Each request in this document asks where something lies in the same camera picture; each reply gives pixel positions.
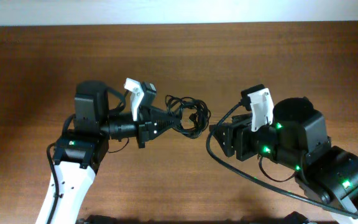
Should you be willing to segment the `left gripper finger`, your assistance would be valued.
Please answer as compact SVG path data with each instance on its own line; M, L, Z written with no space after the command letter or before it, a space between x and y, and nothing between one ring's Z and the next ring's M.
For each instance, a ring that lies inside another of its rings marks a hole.
M169 119L169 120L157 120L152 123L152 134L153 137L157 137L163 134L165 131L174 128L180 124L179 119Z
M162 119L162 120L179 120L179 116L177 116L176 114L173 114L169 111L165 111L165 110L162 110L160 108L157 108L157 107L154 107L154 106L151 106L149 108L149 115L150 115L150 119L151 120L159 120L159 119Z

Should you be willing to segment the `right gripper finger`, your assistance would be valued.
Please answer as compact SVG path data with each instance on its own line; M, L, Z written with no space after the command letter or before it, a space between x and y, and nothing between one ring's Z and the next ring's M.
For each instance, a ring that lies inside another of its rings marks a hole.
M209 126L209 131L215 130L213 137L219 143L225 156L233 156L235 153L234 139L235 127L232 123L223 123L221 125L213 124Z
M232 124L237 124L237 123L249 124L251 122L252 122L252 113L239 114L231 117Z

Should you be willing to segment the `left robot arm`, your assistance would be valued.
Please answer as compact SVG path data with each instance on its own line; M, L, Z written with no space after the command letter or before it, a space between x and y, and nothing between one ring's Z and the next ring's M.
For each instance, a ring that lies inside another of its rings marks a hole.
M153 84L127 78L126 96L104 82L76 87L75 112L47 147L51 178L37 223L75 223L81 205L109 153L109 141L135 138L139 148L180 124L180 117L152 106Z

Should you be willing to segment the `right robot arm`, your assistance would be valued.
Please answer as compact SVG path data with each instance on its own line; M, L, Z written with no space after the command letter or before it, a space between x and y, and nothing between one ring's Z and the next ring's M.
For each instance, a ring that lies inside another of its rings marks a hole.
M268 184L219 158L215 139L226 157L239 161L268 159L293 171L303 195ZM233 173L278 194L329 212L338 223L358 223L358 156L334 146L323 114L306 97L269 101L241 100L215 125L206 140L208 154Z

